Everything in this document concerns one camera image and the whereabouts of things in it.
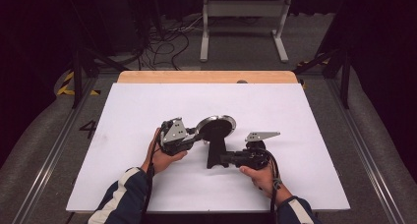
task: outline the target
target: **metal frame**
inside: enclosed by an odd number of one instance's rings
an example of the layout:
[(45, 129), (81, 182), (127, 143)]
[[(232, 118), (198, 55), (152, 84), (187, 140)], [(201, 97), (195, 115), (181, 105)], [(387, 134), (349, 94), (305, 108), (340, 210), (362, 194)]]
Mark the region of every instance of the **metal frame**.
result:
[(278, 17), (277, 29), (273, 29), (272, 37), (280, 60), (288, 62), (281, 35), (285, 25), (291, 0), (278, 1), (209, 1), (203, 5), (203, 39), (200, 61), (209, 59), (209, 17)]
[(338, 96), (340, 95), (340, 91), (338, 89), (337, 83), (335, 80), (326, 80), (326, 82), (332, 97), (336, 101), (336, 104), (341, 114), (343, 115), (346, 124), (349, 127), (350, 134), (354, 138), (355, 149), (358, 152), (359, 158), (364, 165), (369, 180), (371, 181), (375, 192), (380, 199), (381, 205), (386, 212), (389, 223), (405, 223), (401, 213), (399, 212), (398, 206), (390, 194), (387, 183), (380, 170), (378, 169), (377, 163), (372, 157), (372, 154), (369, 151), (365, 140), (362, 138), (362, 135), (360, 134), (352, 115), (350, 114), (349, 110), (344, 107), (344, 103), (339, 100)]
[(62, 151), (64, 150), (65, 144), (67, 142), (68, 136), (74, 126), (74, 123), (81, 113), (83, 105), (86, 102), (87, 97), (89, 96), (89, 92), (92, 90), (92, 87), (95, 84), (96, 79), (88, 79), (86, 82), (86, 87), (84, 88), (83, 94), (80, 94), (80, 104), (78, 107), (73, 108), (68, 115), (65, 124), (56, 139), (55, 143), (53, 144), (51, 150), (49, 151), (48, 156), (46, 157), (45, 162), (43, 163), (42, 167), (40, 168), (39, 172), (36, 175), (36, 178), (31, 186), (24, 202), (21, 205), (18, 213), (13, 220), (13, 224), (15, 223), (27, 223), (37, 202), (40, 199), (40, 196), (43, 193), (43, 190), (46, 187), (46, 184), (51, 177), (53, 170), (55, 169), (56, 164), (58, 163), (59, 158), (61, 157)]

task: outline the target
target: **sleeve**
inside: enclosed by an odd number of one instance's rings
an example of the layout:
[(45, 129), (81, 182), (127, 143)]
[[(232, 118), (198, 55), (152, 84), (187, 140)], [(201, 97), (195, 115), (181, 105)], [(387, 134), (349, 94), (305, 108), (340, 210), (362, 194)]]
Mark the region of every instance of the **sleeve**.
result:
[(310, 204), (297, 196), (284, 201), (277, 210), (280, 224), (321, 224), (322, 222), (313, 214)]
[(141, 223), (147, 193), (147, 174), (136, 167), (127, 170), (107, 190), (88, 223)]

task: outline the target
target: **white stand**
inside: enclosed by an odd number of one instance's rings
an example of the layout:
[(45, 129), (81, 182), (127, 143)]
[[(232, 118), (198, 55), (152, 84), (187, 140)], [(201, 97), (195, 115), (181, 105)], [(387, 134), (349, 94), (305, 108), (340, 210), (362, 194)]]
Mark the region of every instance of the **white stand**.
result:
[(272, 31), (273, 40), (283, 63), (288, 56), (282, 44), (281, 35), (291, 0), (279, 1), (209, 1), (203, 6), (203, 39), (200, 61), (209, 59), (209, 16), (210, 17), (279, 17), (278, 29)]

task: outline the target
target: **hand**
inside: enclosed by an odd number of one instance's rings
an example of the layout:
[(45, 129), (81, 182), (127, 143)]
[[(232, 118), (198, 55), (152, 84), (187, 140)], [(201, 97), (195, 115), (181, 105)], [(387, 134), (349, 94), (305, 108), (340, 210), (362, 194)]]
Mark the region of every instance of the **hand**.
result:
[(261, 189), (265, 196), (272, 196), (272, 168), (270, 164), (261, 169), (255, 170), (247, 166), (240, 166), (239, 170), (246, 176), (252, 178), (252, 183), (255, 187)]
[[(261, 189), (265, 196), (272, 197), (273, 175), (270, 164), (258, 171), (247, 166), (240, 166), (239, 170), (246, 176), (252, 178), (255, 187)], [(280, 206), (283, 201), (290, 197), (292, 197), (292, 193), (281, 184), (280, 189), (276, 191), (275, 205)]]
[[(144, 161), (144, 164), (142, 165), (142, 170), (146, 171), (148, 170), (149, 167), (149, 161), (150, 161), (150, 154), (152, 152), (152, 147), (153, 147), (153, 143), (156, 140), (156, 136), (159, 133), (160, 128), (156, 129), (154, 135), (153, 135), (153, 140), (150, 142), (149, 144), (149, 148), (148, 148), (148, 155), (147, 158)], [(165, 153), (163, 153), (160, 150), (159, 144), (157, 143), (155, 146), (155, 153), (153, 154), (153, 168), (154, 168), (154, 174), (156, 175), (159, 172), (162, 172), (163, 170), (165, 170), (171, 163), (181, 160), (185, 155), (187, 155), (187, 151), (181, 151), (177, 154), (175, 154), (174, 156), (169, 156)]]

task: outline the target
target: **yellow tape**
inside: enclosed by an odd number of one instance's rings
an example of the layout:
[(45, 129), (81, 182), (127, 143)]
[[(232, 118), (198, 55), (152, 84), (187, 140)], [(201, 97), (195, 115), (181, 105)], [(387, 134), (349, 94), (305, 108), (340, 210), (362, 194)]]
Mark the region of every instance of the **yellow tape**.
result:
[[(64, 82), (62, 82), (61, 87), (58, 89), (58, 92), (56, 94), (75, 95), (76, 92), (74, 90), (67, 89), (68, 84), (70, 83), (73, 77), (74, 77), (74, 71), (69, 72)], [(89, 95), (100, 95), (100, 94), (101, 94), (101, 90), (93, 89)]]
[[(297, 64), (297, 67), (303, 67), (304, 65), (306, 65), (308, 63), (309, 62), (307, 62), (307, 61), (301, 61), (300, 63)], [(327, 64), (328, 64), (328, 59), (326, 59), (325, 61), (323, 61), (319, 65), (327, 65)]]

